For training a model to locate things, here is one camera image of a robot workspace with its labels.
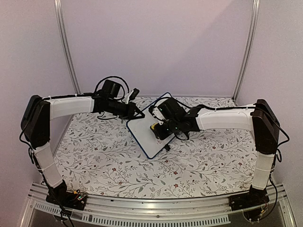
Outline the small blue-framed whiteboard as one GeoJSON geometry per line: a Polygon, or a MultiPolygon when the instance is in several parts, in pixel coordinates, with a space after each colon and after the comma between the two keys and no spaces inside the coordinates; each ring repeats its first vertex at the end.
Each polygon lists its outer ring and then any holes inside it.
{"type": "Polygon", "coordinates": [[[148,159],[155,158],[175,138],[175,135],[171,134],[164,140],[157,139],[150,129],[150,126],[158,123],[158,120],[152,116],[148,109],[161,97],[172,97],[172,95],[166,92],[157,99],[153,99],[151,104],[143,106],[144,118],[129,120],[126,123],[126,127],[148,159]]]}

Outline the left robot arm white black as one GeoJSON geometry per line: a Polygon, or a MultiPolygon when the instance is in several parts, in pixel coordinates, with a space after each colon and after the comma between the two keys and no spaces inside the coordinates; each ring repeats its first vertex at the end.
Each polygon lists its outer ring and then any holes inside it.
{"type": "Polygon", "coordinates": [[[50,196],[60,205],[70,202],[66,182],[54,160],[53,121],[76,114],[110,113],[120,119],[136,120],[145,117],[133,101],[123,102],[97,93],[41,97],[32,95],[23,114],[19,136],[27,144],[33,164],[42,175],[50,196]]]}

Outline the right aluminium frame post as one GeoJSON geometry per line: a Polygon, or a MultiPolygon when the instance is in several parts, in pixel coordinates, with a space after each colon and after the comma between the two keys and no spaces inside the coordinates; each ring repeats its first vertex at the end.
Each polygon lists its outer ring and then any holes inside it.
{"type": "Polygon", "coordinates": [[[238,79],[236,82],[235,90],[233,93],[233,100],[234,102],[237,102],[242,84],[244,82],[245,73],[247,70],[247,66],[250,59],[250,53],[253,46],[254,36],[257,29],[258,24],[258,15],[259,15],[259,7],[260,7],[260,0],[253,0],[252,1],[252,10],[251,10],[251,17],[250,17],[250,24],[249,24],[249,30],[248,30],[248,37],[244,49],[244,55],[240,66],[240,71],[238,74],[238,79]]]}

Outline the left aluminium frame post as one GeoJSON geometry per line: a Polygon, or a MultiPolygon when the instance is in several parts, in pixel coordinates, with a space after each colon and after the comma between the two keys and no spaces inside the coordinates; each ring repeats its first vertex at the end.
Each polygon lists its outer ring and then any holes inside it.
{"type": "Polygon", "coordinates": [[[72,61],[71,51],[68,43],[68,37],[66,33],[65,23],[64,23],[64,16],[62,10],[62,1],[61,0],[54,0],[54,9],[56,14],[57,25],[59,29],[59,35],[62,42],[63,54],[65,56],[68,72],[71,78],[71,83],[74,88],[76,94],[80,94],[80,86],[76,76],[75,68],[72,61]]]}

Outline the front aluminium rail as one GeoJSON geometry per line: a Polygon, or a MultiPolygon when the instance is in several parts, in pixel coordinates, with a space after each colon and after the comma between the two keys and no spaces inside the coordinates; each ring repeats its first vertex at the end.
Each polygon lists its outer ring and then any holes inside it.
{"type": "Polygon", "coordinates": [[[47,188],[32,184],[21,218],[23,227],[295,227],[290,202],[282,184],[268,186],[264,218],[247,220],[258,206],[233,210],[229,195],[185,199],[129,199],[88,195],[84,210],[60,214],[46,201],[47,188]]]}

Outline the yellow black eraser sponge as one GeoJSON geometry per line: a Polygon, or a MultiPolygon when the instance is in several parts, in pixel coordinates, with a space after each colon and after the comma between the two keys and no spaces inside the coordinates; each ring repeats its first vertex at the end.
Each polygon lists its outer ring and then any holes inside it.
{"type": "Polygon", "coordinates": [[[156,127],[157,125],[158,125],[158,123],[155,123],[155,124],[151,125],[151,126],[150,126],[150,129],[151,129],[151,130],[155,130],[155,127],[156,127]]]}

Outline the floral patterned table mat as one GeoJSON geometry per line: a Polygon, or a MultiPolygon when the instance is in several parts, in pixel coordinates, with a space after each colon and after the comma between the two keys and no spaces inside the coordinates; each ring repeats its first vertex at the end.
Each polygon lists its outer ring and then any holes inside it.
{"type": "Polygon", "coordinates": [[[173,181],[157,176],[163,157],[172,160],[176,151],[163,150],[148,159],[126,127],[111,114],[75,115],[56,153],[55,163],[69,190],[128,198],[163,199],[159,193],[173,181]]]}

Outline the aluminium frame post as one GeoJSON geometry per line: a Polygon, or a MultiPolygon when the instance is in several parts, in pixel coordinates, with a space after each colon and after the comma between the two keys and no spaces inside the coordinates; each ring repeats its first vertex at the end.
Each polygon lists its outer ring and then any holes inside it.
{"type": "Polygon", "coordinates": [[[258,15],[259,15],[259,7],[260,7],[260,0],[253,0],[252,1],[252,10],[251,10],[251,17],[250,17],[250,24],[249,24],[249,30],[248,30],[248,37],[244,49],[244,55],[240,66],[240,71],[238,74],[238,79],[236,82],[235,90],[233,93],[233,100],[234,102],[237,102],[242,84],[244,82],[245,73],[247,70],[247,66],[250,59],[250,53],[253,46],[254,36],[257,29],[258,24],[258,15]]]}
{"type": "Polygon", "coordinates": [[[76,94],[80,94],[80,86],[76,76],[75,68],[72,61],[71,51],[68,43],[68,37],[66,33],[65,23],[64,23],[64,16],[62,10],[62,1],[61,0],[54,0],[54,9],[56,14],[57,25],[59,29],[59,35],[62,42],[63,54],[65,56],[68,72],[71,78],[71,83],[74,88],[76,94]]]}

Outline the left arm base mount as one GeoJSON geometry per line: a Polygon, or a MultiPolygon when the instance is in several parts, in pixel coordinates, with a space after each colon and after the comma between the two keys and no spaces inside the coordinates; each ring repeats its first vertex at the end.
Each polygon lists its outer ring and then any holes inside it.
{"type": "Polygon", "coordinates": [[[48,192],[46,201],[55,205],[61,205],[65,208],[74,210],[84,210],[87,201],[87,193],[79,190],[70,192],[66,189],[51,190],[48,192]]]}

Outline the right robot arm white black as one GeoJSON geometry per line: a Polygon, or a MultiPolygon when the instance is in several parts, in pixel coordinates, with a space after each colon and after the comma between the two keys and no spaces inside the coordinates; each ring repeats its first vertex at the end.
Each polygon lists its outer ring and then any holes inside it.
{"type": "Polygon", "coordinates": [[[173,136],[180,142],[172,160],[160,159],[157,176],[173,177],[160,194],[180,198],[243,190],[232,203],[268,202],[266,187],[275,162],[282,160],[283,129],[265,100],[214,108],[162,98],[149,111],[157,119],[151,130],[158,141],[173,136]]]}

